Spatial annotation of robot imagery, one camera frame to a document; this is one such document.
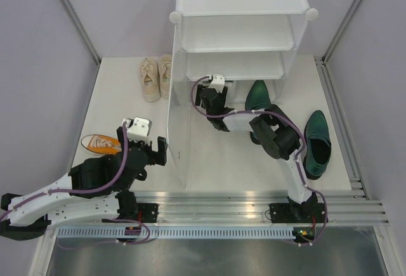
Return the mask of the green pointed shoe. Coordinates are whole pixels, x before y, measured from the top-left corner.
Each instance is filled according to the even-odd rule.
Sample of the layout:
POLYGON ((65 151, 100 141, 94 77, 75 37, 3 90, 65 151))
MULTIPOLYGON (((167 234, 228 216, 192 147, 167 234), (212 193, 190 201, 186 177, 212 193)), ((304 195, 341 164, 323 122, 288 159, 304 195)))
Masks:
POLYGON ((328 123, 321 110, 314 111, 308 119, 304 136, 307 143, 303 160, 306 177, 318 180, 326 172, 332 153, 328 123))
POLYGON ((251 86, 246 102, 246 110, 271 110, 270 94, 264 80, 257 80, 251 86))

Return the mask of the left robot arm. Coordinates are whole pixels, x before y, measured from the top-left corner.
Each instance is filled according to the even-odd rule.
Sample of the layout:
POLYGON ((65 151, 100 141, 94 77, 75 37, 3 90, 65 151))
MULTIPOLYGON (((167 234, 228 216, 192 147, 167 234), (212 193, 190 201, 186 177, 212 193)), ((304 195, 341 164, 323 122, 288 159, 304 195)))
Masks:
POLYGON ((147 166, 165 166, 167 141, 158 137, 158 149, 140 135, 117 129, 120 149, 114 154, 86 159, 59 180, 29 195, 1 197, 1 236, 16 241, 38 238, 51 228, 82 222, 137 225, 151 218, 130 190, 147 178, 147 166))

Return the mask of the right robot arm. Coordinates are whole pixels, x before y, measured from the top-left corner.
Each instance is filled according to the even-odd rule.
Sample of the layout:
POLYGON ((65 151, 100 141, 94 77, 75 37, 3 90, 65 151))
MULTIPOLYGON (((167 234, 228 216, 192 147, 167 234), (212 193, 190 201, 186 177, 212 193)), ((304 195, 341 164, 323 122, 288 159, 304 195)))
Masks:
POLYGON ((263 80, 254 81, 246 98, 245 110, 228 108, 228 88, 214 77, 195 82, 190 92, 194 109, 204 115, 218 131, 247 131, 251 141, 260 145, 275 159, 288 186, 286 203, 269 205, 272 223, 327 223, 327 203, 324 195, 311 188, 305 178, 301 154, 306 140, 288 116, 270 101, 263 80))

